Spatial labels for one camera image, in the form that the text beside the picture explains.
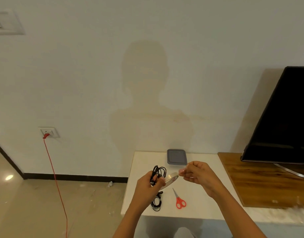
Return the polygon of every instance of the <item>forearm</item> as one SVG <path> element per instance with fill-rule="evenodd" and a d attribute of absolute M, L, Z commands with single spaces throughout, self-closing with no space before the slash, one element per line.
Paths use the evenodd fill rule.
<path fill-rule="evenodd" d="M 113 238 L 133 238 L 141 213 L 129 206 Z"/>
<path fill-rule="evenodd" d="M 241 205 L 224 187 L 214 197 L 234 238 L 266 238 Z"/>

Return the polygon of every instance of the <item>white tabletop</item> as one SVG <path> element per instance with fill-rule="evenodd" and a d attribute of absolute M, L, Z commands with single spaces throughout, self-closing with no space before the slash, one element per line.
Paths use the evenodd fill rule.
<path fill-rule="evenodd" d="M 187 162 L 198 160 L 208 163 L 217 174 L 229 192 L 241 204 L 231 181 L 216 154 L 187 154 Z M 130 175 L 123 200 L 121 214 L 124 215 L 128 209 L 134 194 L 136 182 L 139 178 L 152 170 L 155 165 L 164 166 L 167 174 L 178 172 L 183 166 L 167 164 L 166 152 L 141 152 L 136 151 L 132 160 Z M 178 196 L 186 201 L 186 207 L 176 208 L 176 198 L 173 189 Z M 179 177 L 173 184 L 164 188 L 162 194 L 161 210 L 156 212 L 148 206 L 142 215 L 144 216 L 166 216 L 180 218 L 198 218 L 224 220 L 218 205 L 210 198 L 200 185 L 185 181 Z M 256 222 L 274 222 L 304 224 L 304 210 L 283 210 L 267 208 L 245 208 L 250 217 Z"/>

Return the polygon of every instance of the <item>scissors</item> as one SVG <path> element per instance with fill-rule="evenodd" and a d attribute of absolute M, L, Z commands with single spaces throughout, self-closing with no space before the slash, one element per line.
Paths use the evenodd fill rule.
<path fill-rule="evenodd" d="M 180 197 L 178 197 L 178 195 L 177 195 L 177 193 L 175 192 L 174 189 L 173 189 L 173 191 L 174 191 L 174 194 L 176 196 L 176 207 L 178 209 L 181 209 L 181 208 L 185 207 L 186 206 L 185 200 L 182 200 Z"/>

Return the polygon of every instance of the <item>person's right hand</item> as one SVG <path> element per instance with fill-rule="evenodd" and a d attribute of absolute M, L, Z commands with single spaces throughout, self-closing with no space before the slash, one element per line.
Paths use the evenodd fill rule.
<path fill-rule="evenodd" d="M 225 188 L 215 172 L 204 162 L 192 161 L 188 163 L 186 168 L 179 170 L 179 176 L 183 176 L 184 180 L 189 182 L 200 184 L 206 193 L 214 199 L 218 192 Z"/>

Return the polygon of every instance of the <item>wood grain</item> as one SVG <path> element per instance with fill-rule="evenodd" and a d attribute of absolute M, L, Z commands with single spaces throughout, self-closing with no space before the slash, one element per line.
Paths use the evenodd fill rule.
<path fill-rule="evenodd" d="M 244 207 L 304 207 L 304 178 L 271 163 L 242 162 L 240 153 L 218 153 Z"/>

